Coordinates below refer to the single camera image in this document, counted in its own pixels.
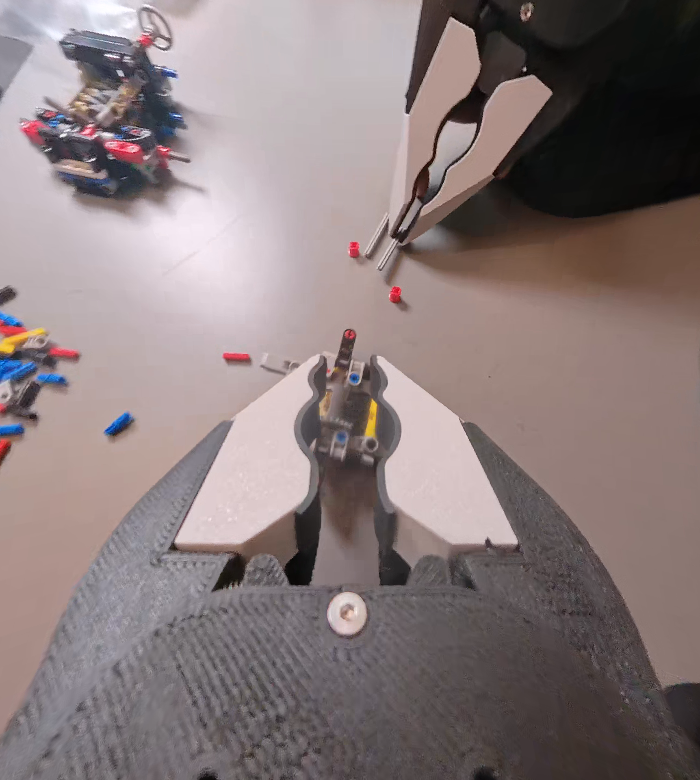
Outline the partly built lego car chassis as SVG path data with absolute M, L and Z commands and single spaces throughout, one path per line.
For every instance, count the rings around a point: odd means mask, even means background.
M 191 158 L 167 143 L 186 130 L 172 95 L 178 73 L 151 60 L 168 52 L 173 33 L 153 5 L 136 10 L 139 35 L 71 29 L 59 41 L 80 76 L 67 102 L 44 97 L 20 131 L 49 162 L 53 175 L 78 193 L 116 197 L 158 186 L 172 162 Z

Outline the pile of small lego pins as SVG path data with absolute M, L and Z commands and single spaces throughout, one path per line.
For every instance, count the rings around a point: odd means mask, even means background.
M 46 389 L 66 390 L 67 367 L 82 353 L 56 340 L 48 327 L 33 327 L 0 306 L 0 466 L 40 421 L 37 402 Z

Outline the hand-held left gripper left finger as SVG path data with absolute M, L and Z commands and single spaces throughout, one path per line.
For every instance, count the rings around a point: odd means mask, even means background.
M 326 360 L 316 354 L 239 412 L 186 513 L 174 547 L 191 553 L 296 555 L 297 517 L 317 493 Z

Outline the clear plastic bag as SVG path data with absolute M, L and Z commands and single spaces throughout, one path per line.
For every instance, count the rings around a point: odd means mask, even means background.
M 191 13 L 198 1 L 0 1 L 0 35 L 33 42 L 58 40 L 71 28 L 129 36 L 136 11 L 152 5 L 167 20 Z

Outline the grey lego gearbox assembly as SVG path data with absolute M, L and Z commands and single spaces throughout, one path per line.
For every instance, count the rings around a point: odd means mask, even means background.
M 372 397 L 371 364 L 354 355 L 356 337 L 355 328 L 346 327 L 335 353 L 323 353 L 319 402 L 308 382 L 318 378 L 315 357 L 301 368 L 301 362 L 264 353 L 261 367 L 281 375 L 295 372 L 296 378 L 284 380 L 282 388 L 267 392 L 238 415 L 228 436 L 237 442 L 228 442 L 228 449 L 240 455 L 241 439 L 246 434 L 259 436 L 260 469 L 279 472 L 281 484 L 292 480 L 302 488 L 325 468 L 372 468 L 382 453 L 377 402 Z

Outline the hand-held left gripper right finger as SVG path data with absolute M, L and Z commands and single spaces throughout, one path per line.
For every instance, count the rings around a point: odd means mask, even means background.
M 372 357 L 371 377 L 384 449 L 376 486 L 385 545 L 404 560 L 516 550 L 462 419 L 383 356 Z

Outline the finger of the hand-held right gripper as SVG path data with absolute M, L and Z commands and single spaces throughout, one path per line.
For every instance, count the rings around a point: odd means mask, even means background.
M 446 169 L 436 195 L 420 208 L 399 242 L 419 238 L 490 183 L 551 96 L 550 88 L 534 75 L 502 82 L 484 105 L 472 145 Z
M 403 117 L 389 206 L 389 234 L 402 238 L 419 187 L 436 156 L 448 115 L 466 98 L 481 70 L 479 46 L 471 26 L 450 17 Z

